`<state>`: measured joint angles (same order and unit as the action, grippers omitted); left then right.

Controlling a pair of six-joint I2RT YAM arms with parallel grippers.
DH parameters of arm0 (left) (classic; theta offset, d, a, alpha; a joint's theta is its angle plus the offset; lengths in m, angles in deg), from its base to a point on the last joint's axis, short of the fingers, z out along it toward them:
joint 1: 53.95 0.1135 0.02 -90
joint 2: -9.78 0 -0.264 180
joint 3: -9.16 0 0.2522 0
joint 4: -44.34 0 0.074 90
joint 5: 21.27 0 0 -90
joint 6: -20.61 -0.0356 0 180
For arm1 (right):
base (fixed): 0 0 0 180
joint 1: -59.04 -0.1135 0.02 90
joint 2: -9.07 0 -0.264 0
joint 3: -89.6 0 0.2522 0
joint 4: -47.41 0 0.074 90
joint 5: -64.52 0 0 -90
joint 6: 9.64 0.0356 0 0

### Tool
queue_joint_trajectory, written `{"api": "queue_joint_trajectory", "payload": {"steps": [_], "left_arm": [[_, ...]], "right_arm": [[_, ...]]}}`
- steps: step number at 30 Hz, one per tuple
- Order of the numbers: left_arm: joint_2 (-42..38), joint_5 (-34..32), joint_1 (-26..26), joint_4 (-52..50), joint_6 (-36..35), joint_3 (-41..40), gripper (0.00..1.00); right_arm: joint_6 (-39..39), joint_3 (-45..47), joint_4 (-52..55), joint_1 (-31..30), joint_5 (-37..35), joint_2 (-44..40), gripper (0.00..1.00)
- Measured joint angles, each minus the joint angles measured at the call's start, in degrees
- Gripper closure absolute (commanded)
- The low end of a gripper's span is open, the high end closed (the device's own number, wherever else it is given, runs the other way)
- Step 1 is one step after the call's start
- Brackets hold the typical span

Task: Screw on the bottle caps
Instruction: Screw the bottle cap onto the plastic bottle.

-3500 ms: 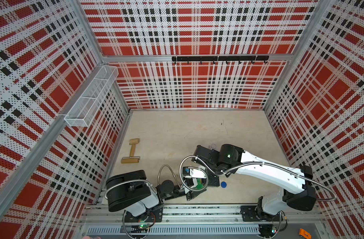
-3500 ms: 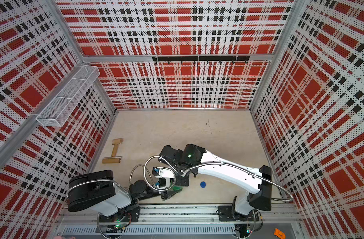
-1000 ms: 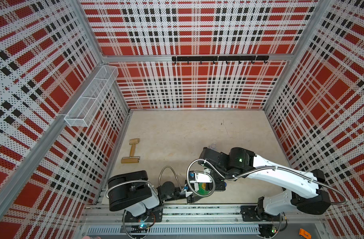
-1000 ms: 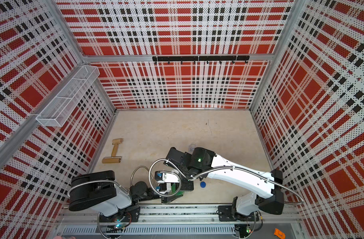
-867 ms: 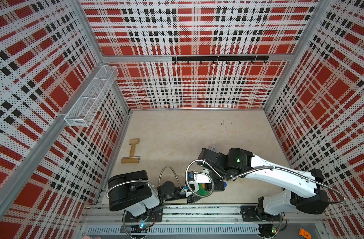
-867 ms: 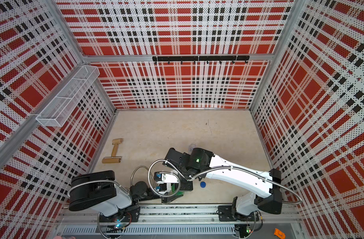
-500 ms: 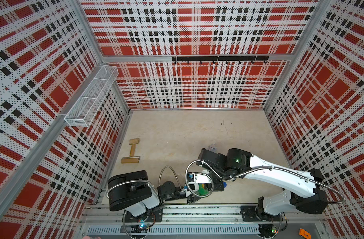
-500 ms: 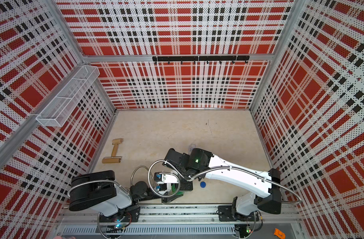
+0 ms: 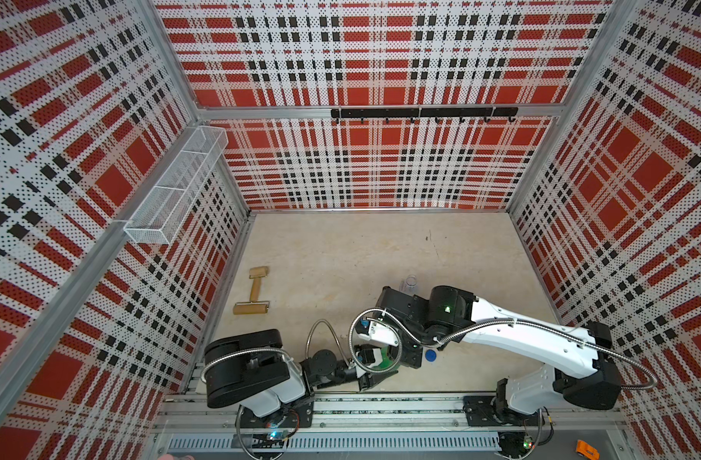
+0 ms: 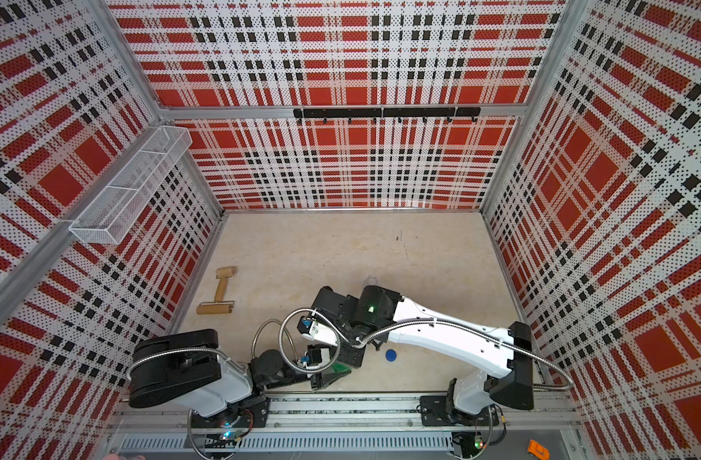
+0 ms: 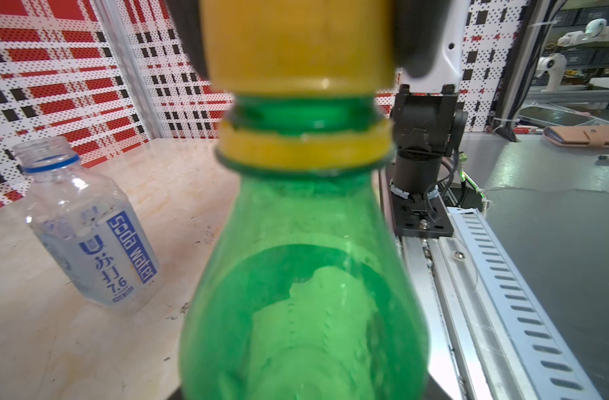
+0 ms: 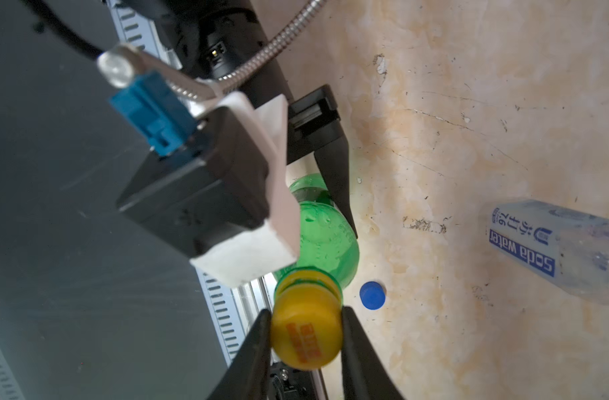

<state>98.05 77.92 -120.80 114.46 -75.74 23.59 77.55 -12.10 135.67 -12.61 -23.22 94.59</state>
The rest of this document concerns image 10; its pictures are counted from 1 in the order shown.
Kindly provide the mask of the green plastic soda bottle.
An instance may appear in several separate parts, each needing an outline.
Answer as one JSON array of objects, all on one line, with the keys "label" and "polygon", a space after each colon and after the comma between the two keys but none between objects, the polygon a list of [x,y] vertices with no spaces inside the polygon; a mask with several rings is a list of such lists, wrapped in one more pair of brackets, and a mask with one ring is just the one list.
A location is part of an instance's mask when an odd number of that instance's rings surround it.
[{"label": "green plastic soda bottle", "polygon": [[331,371],[335,374],[342,374],[342,375],[348,375],[352,373],[352,369],[344,364],[335,362],[333,366],[331,366]]}]

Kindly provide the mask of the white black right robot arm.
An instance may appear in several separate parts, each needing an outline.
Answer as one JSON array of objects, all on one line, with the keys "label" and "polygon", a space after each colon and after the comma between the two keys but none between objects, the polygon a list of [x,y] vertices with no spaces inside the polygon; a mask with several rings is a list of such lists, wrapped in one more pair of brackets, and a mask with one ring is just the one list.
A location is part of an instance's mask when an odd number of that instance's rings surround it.
[{"label": "white black right robot arm", "polygon": [[364,287],[360,297],[320,289],[309,314],[297,325],[308,340],[338,347],[339,360],[358,368],[367,345],[413,345],[471,365],[448,389],[448,412],[477,415],[492,404],[516,410],[535,406],[531,327],[516,321],[489,327],[435,312],[409,297],[379,286]]}]

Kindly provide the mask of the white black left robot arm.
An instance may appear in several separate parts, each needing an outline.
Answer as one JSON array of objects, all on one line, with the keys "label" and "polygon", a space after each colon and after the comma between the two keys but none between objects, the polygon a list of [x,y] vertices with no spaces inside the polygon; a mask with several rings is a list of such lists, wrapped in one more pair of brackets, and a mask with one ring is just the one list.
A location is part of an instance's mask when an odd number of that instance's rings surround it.
[{"label": "white black left robot arm", "polygon": [[293,369],[277,349],[240,365],[220,349],[217,331],[166,335],[139,343],[127,371],[129,406],[151,408],[174,403],[203,418],[241,411],[265,400],[268,389],[310,383],[324,389],[352,373],[335,362],[314,374]]}]

